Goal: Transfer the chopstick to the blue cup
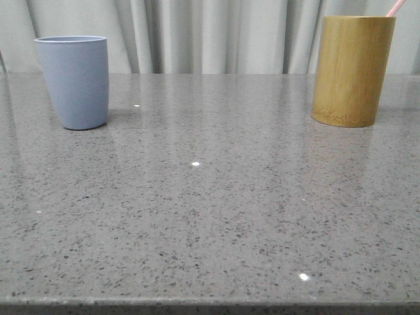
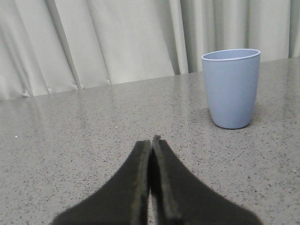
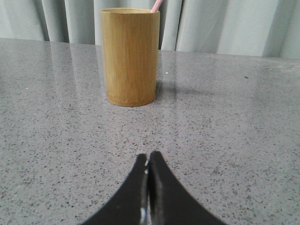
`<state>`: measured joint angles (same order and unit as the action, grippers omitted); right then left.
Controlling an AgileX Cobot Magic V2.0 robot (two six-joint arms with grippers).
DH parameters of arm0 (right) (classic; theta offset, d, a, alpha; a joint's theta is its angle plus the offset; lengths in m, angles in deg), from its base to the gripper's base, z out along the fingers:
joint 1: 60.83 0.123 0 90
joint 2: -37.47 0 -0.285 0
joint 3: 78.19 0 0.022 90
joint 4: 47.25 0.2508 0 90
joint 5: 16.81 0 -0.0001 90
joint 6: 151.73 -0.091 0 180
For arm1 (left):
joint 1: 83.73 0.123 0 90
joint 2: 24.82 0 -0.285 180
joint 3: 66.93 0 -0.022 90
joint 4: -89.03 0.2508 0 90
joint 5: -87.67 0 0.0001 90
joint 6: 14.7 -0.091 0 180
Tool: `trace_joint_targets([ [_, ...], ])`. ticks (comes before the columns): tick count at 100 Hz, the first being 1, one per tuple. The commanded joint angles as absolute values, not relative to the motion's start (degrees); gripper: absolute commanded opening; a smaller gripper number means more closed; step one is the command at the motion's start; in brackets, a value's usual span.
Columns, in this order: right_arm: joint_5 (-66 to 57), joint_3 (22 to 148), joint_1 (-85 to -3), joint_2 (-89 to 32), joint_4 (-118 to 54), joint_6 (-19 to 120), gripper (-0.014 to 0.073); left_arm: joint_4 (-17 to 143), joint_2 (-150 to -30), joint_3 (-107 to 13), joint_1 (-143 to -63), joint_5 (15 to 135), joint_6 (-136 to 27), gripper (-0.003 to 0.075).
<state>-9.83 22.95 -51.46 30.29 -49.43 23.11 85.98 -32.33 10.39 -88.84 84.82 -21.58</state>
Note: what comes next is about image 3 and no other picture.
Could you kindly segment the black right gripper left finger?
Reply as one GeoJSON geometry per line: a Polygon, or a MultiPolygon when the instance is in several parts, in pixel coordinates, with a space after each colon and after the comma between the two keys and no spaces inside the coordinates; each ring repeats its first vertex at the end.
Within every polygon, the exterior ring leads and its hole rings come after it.
{"type": "Polygon", "coordinates": [[[139,154],[111,199],[84,225],[145,225],[148,211],[148,159],[139,154]]]}

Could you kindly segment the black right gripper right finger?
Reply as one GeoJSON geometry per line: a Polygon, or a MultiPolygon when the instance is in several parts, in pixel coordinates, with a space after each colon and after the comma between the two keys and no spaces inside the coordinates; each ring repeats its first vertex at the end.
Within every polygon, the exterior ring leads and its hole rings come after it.
{"type": "Polygon", "coordinates": [[[148,188],[153,225],[224,225],[182,186],[159,151],[150,154],[148,188]]]}

